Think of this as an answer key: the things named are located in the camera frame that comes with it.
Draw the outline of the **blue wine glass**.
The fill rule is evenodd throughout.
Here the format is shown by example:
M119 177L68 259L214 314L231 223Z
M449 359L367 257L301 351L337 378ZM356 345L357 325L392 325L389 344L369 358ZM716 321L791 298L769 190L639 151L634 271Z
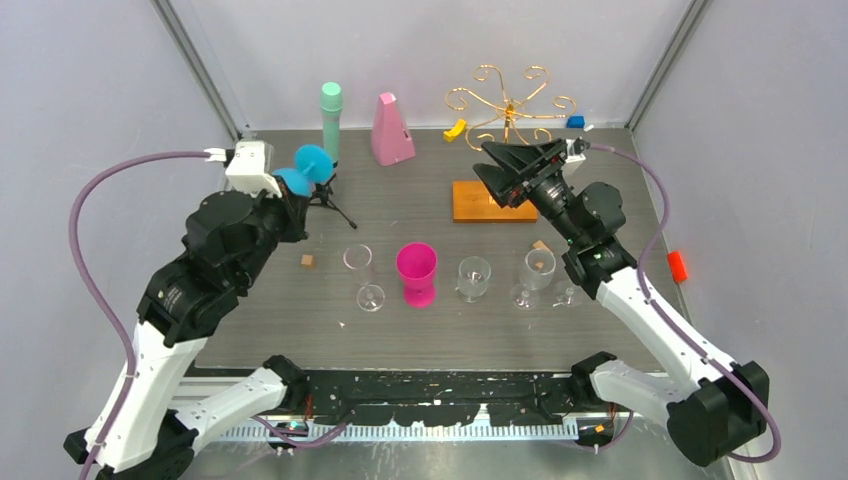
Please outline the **blue wine glass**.
M292 167L276 169L271 175L299 197L310 198L315 187L329 181L334 174L332 157L314 144L299 147L293 162Z

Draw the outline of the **clear wine glass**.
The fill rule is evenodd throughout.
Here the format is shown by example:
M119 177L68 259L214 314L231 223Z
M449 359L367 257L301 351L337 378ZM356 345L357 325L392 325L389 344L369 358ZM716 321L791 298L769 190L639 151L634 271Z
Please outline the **clear wine glass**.
M554 286L553 307L575 307L587 302L584 290L570 280L562 280Z
M555 269L556 257L550 250L530 250L519 267L519 283L511 289L512 304L523 310L536 308L540 292L550 285Z

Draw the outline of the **clear ribbed tumbler glass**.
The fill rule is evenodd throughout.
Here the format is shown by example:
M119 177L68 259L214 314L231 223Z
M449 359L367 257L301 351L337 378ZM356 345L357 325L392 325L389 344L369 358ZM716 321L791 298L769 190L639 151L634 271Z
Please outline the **clear ribbed tumbler glass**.
M491 266L479 256L463 259L458 266L457 291L467 303L480 300L488 290Z

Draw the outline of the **clear flute glass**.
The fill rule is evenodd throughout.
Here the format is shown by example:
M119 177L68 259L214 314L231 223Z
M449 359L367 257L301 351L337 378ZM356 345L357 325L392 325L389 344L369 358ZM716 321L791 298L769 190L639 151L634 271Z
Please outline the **clear flute glass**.
M379 311L385 303L385 292L375 280L373 260L373 252L365 244L348 247L343 254L343 262L357 286L357 305L370 313Z

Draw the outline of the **pink wine glass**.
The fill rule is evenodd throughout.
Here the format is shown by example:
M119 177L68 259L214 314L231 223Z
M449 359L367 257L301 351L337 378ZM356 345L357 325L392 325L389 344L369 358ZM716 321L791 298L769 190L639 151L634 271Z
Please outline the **pink wine glass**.
M423 242L403 246L396 255L396 269L403 284L403 298L413 308L427 308L436 298L438 256Z

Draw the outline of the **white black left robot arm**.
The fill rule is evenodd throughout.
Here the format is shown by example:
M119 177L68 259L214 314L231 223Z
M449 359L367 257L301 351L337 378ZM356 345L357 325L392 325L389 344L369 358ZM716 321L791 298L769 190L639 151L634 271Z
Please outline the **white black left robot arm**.
M305 405L307 376L281 355L220 393L183 407L172 400L277 246L306 237L307 209L291 193L230 190L201 202L187 218L183 252L152 275L142 295L130 377L116 384L90 427L65 439L74 461L93 461L101 479L176 479L206 445L249 417Z

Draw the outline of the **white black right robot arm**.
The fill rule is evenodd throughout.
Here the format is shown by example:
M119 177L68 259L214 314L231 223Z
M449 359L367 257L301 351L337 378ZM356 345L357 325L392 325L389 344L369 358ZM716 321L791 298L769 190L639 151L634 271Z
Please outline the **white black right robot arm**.
M496 204L533 205L563 237L562 260L571 281L614 314L665 370L656 377L600 352L571 369L574 403L596 410L613 403L662 426L678 451L705 467L737 458L739 449L762 434L772 445L758 456L780 452L782 438L769 412L770 379L756 362L739 363L704 338L650 283L642 258L617 239L625 224L617 188L594 182L575 191L566 180L572 159L591 144L556 139L540 144L484 141L488 161L474 166Z

